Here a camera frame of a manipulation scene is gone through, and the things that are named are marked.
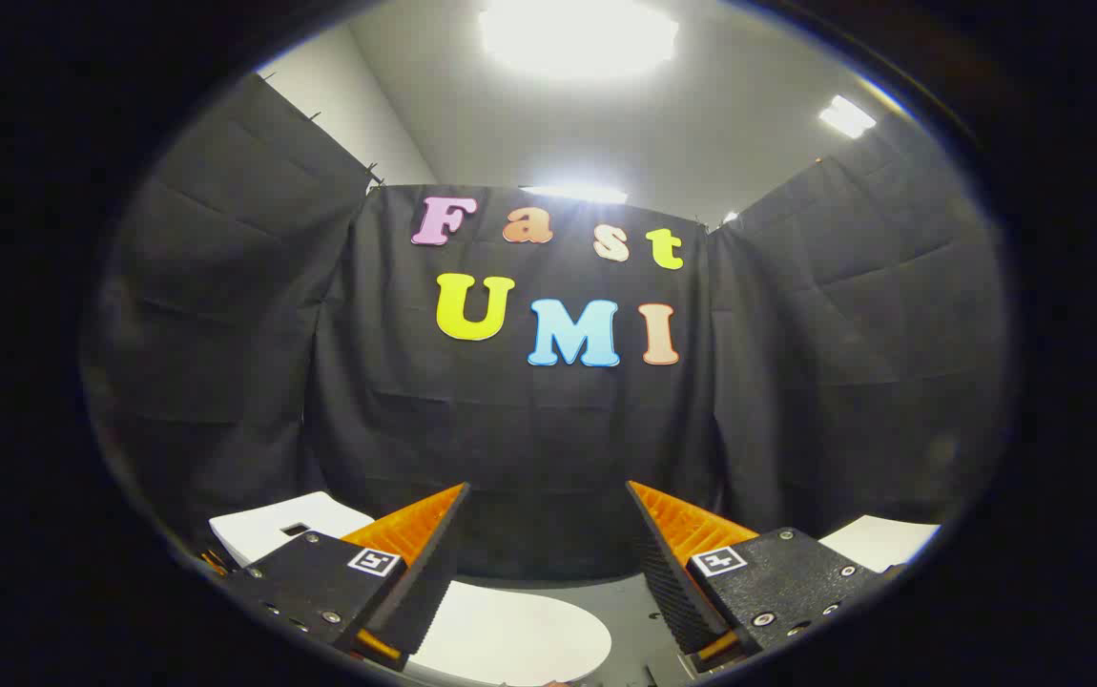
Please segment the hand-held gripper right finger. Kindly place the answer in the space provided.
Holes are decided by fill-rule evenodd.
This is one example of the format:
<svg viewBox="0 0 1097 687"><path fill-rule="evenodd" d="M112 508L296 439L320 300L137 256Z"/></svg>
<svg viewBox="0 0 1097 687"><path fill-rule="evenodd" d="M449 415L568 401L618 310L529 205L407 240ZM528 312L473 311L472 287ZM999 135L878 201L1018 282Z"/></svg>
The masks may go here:
<svg viewBox="0 0 1097 687"><path fill-rule="evenodd" d="M903 525L875 517L813 536L754 530L629 480L634 551L676 652L698 674L765 656L857 610L903 568Z"/></svg>

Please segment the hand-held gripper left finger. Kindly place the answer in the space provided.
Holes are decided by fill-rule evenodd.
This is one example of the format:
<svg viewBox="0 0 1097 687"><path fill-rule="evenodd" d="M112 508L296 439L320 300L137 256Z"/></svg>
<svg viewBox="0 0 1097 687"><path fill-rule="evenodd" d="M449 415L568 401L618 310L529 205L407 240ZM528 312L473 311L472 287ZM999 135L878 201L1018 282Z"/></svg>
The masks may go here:
<svg viewBox="0 0 1097 687"><path fill-rule="evenodd" d="M344 536L309 528L224 575L220 588L274 626L399 673L457 570L454 522L470 493L460 483Z"/></svg>

